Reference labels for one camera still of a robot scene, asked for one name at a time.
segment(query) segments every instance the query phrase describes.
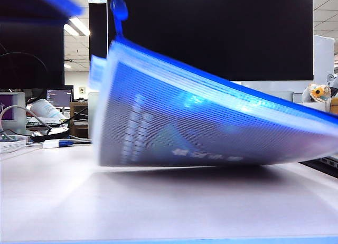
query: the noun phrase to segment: office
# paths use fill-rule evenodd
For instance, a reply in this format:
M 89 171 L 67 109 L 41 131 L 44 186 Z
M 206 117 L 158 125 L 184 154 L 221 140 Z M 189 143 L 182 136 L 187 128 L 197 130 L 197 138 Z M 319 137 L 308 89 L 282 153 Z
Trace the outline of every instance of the office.
M 2 241 L 336 241 L 338 0 L 59 1 L 1 26 Z

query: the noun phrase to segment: wall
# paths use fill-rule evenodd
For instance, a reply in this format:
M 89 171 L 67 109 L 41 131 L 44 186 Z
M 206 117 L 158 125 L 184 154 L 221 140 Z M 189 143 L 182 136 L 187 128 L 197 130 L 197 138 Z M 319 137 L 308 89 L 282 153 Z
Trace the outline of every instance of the wall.
M 74 72 L 74 71 L 66 71 L 64 73 L 64 83 L 65 85 L 73 85 L 74 86 L 74 98 L 88 98 L 89 92 L 96 92 L 95 90 L 91 90 L 88 87 L 88 73 L 87 72 Z M 86 92 L 80 94 L 79 88 L 85 87 Z

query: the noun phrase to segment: ceiling light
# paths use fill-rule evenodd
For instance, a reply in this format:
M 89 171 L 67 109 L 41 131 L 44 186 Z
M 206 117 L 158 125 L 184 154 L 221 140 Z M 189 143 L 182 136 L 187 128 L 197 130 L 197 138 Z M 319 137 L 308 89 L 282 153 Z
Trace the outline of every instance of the ceiling light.
M 63 29 L 65 29 L 68 33 L 70 33 L 71 35 L 74 35 L 74 36 L 79 36 L 80 34 L 78 32 L 75 31 L 74 28 L 72 28 L 70 25 L 68 24 L 65 24 L 63 26 Z
M 71 18 L 70 21 L 82 32 L 84 35 L 89 36 L 89 29 L 76 17 Z

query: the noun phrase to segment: stuffed toy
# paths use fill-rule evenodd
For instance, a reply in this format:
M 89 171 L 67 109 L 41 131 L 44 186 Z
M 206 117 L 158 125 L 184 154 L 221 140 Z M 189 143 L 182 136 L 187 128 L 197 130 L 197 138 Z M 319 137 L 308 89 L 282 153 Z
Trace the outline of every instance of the stuffed toy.
M 303 102 L 328 102 L 331 100 L 331 89 L 327 85 L 310 83 L 302 94 Z

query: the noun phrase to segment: computer screen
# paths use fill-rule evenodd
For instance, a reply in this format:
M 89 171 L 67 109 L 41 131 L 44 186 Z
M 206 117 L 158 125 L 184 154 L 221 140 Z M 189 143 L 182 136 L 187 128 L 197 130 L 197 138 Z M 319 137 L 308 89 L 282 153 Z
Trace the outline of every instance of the computer screen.
M 147 49 L 228 80 L 313 80 L 313 0 L 124 1 L 123 35 Z
M 13 98 L 14 98 L 13 94 L 6 93 L 0 94 L 0 113 L 5 108 L 13 105 Z M 13 109 L 8 110 L 2 117 L 2 120 L 14 120 Z
M 47 101 L 55 107 L 69 108 L 72 100 L 71 89 L 49 89 L 47 90 Z

